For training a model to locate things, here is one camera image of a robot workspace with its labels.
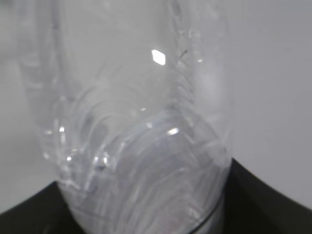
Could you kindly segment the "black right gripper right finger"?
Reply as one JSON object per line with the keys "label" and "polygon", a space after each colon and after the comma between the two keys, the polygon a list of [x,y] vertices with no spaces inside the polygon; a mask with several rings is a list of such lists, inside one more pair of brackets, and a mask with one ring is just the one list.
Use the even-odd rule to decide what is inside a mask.
{"label": "black right gripper right finger", "polygon": [[225,186],[224,234],[310,234],[312,211],[276,191],[235,159]]}

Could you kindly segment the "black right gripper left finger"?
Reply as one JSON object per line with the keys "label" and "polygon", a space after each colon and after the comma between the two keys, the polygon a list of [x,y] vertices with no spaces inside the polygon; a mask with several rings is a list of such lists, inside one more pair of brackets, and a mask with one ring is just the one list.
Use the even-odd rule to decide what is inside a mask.
{"label": "black right gripper left finger", "polygon": [[83,234],[56,182],[0,214],[2,234]]}

